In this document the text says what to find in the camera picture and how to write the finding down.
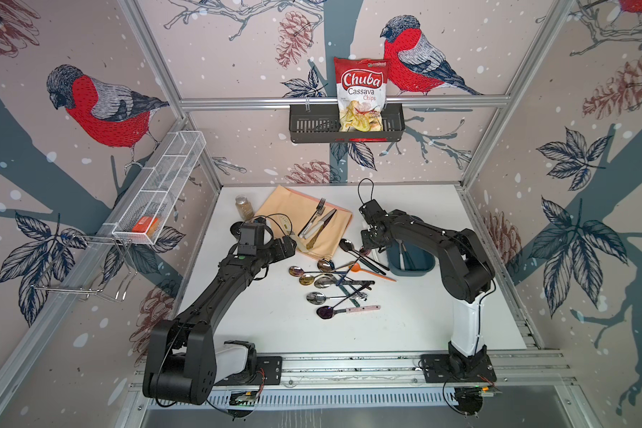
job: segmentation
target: black metal basket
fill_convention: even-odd
[[[402,104],[387,104],[381,111],[383,131],[340,132],[340,110],[337,105],[311,104],[290,106],[290,140],[307,142],[397,142],[404,133]]]

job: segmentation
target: orange spoon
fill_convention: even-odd
[[[352,265],[352,268],[351,268],[350,270],[351,270],[352,272],[359,272],[359,271],[361,271],[361,272],[370,273],[371,275],[376,275],[376,276],[377,276],[377,277],[379,277],[379,278],[387,279],[388,281],[397,282],[397,280],[396,280],[396,279],[393,279],[393,278],[390,278],[390,277],[385,277],[385,276],[383,276],[383,275],[381,275],[381,274],[379,274],[379,273],[371,272],[370,270],[362,269],[359,263],[354,263],[354,264]]]

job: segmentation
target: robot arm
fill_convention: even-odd
[[[440,263],[442,283],[454,301],[454,331],[449,344],[449,363],[459,378],[468,374],[486,358],[480,337],[481,301],[488,295],[494,271],[480,240],[470,229],[440,229],[419,221],[407,213],[385,212],[372,199],[360,207],[369,229],[361,231],[368,249],[389,246],[403,240],[428,251]]]
[[[244,342],[228,342],[215,350],[213,336],[235,298],[259,271],[295,253],[295,242],[288,236],[272,239],[265,245],[265,230],[273,236],[264,224],[242,223],[238,253],[231,254],[231,248],[219,263],[214,280],[188,309],[175,319],[159,321],[154,326],[143,378],[145,397],[202,404],[214,383],[248,365],[250,371],[254,370],[254,347]],[[172,352],[184,346],[185,353]]]

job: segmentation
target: fork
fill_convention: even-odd
[[[326,205],[326,198],[321,198],[318,205],[316,206],[316,211],[311,215],[311,218],[309,218],[309,221],[307,221],[307,224],[302,228],[302,230],[300,230],[300,233],[297,234],[298,236],[304,235],[308,228],[311,227],[311,225],[314,223],[314,221],[323,214],[323,211],[326,210],[324,205]]]

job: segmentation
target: chip bag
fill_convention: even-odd
[[[383,131],[387,69],[386,60],[335,58],[340,131]]]

